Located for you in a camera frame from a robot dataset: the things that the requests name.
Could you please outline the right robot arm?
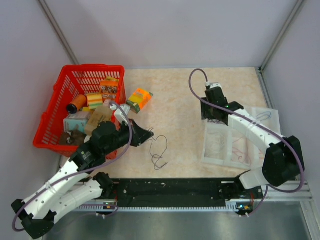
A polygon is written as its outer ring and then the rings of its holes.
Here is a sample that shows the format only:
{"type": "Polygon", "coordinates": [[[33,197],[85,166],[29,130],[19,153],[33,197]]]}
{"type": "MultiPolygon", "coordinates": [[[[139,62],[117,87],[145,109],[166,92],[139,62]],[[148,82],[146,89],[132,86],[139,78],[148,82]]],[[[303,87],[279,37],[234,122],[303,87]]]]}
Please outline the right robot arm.
{"type": "Polygon", "coordinates": [[[210,111],[209,118],[219,120],[228,127],[245,135],[264,154],[263,165],[248,170],[236,178],[233,192],[239,198],[245,198],[253,188],[268,186],[283,193],[295,193],[304,183],[304,160],[301,143],[295,136],[285,137],[259,123],[238,102],[218,106],[200,99],[205,110],[210,111]],[[300,184],[293,190],[279,189],[287,181],[300,175],[300,184]]]}

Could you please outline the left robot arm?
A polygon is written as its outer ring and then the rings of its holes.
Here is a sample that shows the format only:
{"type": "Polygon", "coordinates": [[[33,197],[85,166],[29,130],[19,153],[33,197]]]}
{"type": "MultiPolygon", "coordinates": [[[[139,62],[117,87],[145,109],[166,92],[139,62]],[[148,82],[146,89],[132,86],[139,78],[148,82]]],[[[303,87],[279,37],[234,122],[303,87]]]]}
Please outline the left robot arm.
{"type": "Polygon", "coordinates": [[[11,207],[23,230],[32,239],[47,234],[66,214],[97,198],[109,198],[114,183],[107,173],[99,172],[82,187],[70,189],[106,163],[106,156],[122,147],[139,147],[154,133],[141,128],[133,119],[120,128],[104,121],[92,132],[89,141],[80,145],[63,167],[36,193],[15,200],[11,207]]]}

